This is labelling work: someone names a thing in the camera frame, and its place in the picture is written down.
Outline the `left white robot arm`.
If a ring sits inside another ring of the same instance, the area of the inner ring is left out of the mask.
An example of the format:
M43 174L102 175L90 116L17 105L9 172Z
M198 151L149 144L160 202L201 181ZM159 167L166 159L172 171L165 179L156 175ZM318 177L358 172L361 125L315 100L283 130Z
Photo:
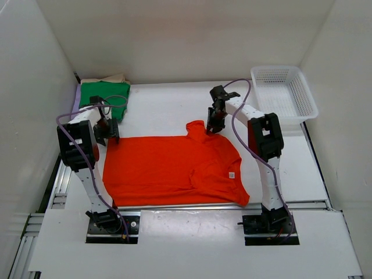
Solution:
M119 143L118 121L110 112L114 107L107 98L96 95L78 111L56 118L62 162L75 172L90 200L86 215L109 234L119 232L124 225L96 164L100 145L105 147L109 140Z

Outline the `beige t shirt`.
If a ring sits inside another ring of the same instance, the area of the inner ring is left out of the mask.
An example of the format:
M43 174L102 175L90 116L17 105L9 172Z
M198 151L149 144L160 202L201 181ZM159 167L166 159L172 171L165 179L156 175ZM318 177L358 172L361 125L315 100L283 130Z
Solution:
M105 78L85 78L81 79L80 84L84 83L97 83L97 82L107 82L107 83L126 83L126 78L123 73L116 74L113 76L105 77Z

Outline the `purple t shirt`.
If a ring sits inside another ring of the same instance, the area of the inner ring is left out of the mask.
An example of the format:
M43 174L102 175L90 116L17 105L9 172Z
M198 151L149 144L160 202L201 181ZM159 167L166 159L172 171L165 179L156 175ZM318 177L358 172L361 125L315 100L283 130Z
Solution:
M72 112L76 112L79 110L80 100L81 100L81 84L77 84Z

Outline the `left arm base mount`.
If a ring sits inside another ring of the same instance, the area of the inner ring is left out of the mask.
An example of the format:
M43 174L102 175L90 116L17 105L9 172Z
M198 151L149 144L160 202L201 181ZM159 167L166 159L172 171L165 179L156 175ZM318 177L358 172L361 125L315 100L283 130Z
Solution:
M124 212L122 218L112 210L103 213L86 211L89 218L87 244L137 244L140 212Z

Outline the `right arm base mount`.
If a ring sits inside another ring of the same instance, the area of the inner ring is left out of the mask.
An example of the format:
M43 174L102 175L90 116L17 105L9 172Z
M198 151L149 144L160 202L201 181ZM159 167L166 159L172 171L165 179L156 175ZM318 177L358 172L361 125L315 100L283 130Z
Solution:
M284 208L268 210L262 206L259 214L245 214L238 226L243 228L246 246L299 245L293 215Z

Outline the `orange t shirt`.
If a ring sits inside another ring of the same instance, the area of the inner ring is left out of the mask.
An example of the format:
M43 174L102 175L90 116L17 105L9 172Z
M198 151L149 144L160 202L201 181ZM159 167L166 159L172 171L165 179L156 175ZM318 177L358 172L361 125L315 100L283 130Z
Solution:
M186 135L109 141L103 183L117 206L248 204L235 146L207 133L202 120L186 130Z

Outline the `green t shirt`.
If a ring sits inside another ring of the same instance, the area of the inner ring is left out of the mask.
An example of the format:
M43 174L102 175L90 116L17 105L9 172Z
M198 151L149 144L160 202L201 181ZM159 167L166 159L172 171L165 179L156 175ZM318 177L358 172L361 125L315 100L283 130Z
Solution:
M79 108L90 103L90 97L99 96L107 101L108 105L119 106L111 108L111 115L120 123L127 109L131 85L128 83L110 83L98 81L94 83L83 83L81 85L81 98Z

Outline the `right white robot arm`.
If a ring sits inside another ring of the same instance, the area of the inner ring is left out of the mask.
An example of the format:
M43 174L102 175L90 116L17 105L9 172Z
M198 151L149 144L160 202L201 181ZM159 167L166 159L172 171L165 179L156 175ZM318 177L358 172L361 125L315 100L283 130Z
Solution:
M280 229L289 214L281 196L279 165L284 140L278 116L255 109L240 94L227 93L222 85L213 87L210 96L213 102L208 108L207 132L216 134L224 129L228 115L232 116L233 132L237 133L235 120L247 128L248 143L243 146L256 159L262 184L261 228Z

